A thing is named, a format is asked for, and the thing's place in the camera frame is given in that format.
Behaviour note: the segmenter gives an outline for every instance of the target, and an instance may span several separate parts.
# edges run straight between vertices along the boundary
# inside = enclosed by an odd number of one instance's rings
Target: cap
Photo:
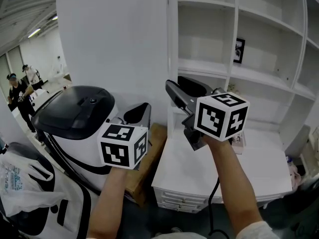
[[[28,65],[23,65],[23,66],[22,66],[22,71],[23,71],[23,72],[24,72],[24,69],[25,69],[26,67],[28,67]]]
[[[11,79],[16,79],[16,74],[8,74],[8,76],[6,77],[7,80],[11,80]]]

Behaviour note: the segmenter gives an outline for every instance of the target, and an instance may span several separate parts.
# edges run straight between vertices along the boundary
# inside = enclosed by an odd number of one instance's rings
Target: plastic bag
[[[35,168],[48,175],[48,178]],[[8,151],[0,156],[0,197],[7,217],[21,211],[31,212],[38,208],[54,206],[66,199],[63,192],[43,191],[29,175],[42,181],[53,179],[53,174],[36,160]]]

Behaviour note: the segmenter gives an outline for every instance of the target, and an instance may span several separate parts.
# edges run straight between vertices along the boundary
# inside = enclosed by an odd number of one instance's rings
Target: person
[[[39,72],[33,66],[23,65],[22,71],[26,73],[33,90],[42,89],[41,86],[44,83],[40,78]]]
[[[237,239],[279,239],[263,221],[254,190],[229,141],[204,136],[220,181],[223,201]],[[92,212],[88,238],[115,239],[121,223],[127,170],[112,167],[98,203]],[[156,239],[204,239],[194,233],[159,235]]]
[[[16,104],[22,118],[27,123],[29,129],[31,130],[31,132],[35,133],[34,126],[32,125],[29,118],[29,115],[32,116],[35,112],[28,98],[28,96],[33,93],[32,87],[28,87],[24,81],[18,80],[16,78],[16,74],[8,75],[7,79],[9,80],[9,84],[11,85],[8,96],[9,104]]]

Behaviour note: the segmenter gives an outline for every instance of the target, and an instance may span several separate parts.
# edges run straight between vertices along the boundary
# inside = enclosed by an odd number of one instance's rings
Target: ceiling light
[[[41,30],[41,28],[36,29],[31,35],[28,36],[28,38],[34,36],[36,33],[38,33]]]

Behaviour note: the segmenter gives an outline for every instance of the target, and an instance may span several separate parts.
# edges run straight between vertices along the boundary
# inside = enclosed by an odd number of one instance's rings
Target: hand
[[[22,102],[24,101],[24,99],[25,99],[25,97],[24,97],[24,96],[21,96],[21,97],[19,97],[18,102],[19,102],[19,103],[22,103]]]

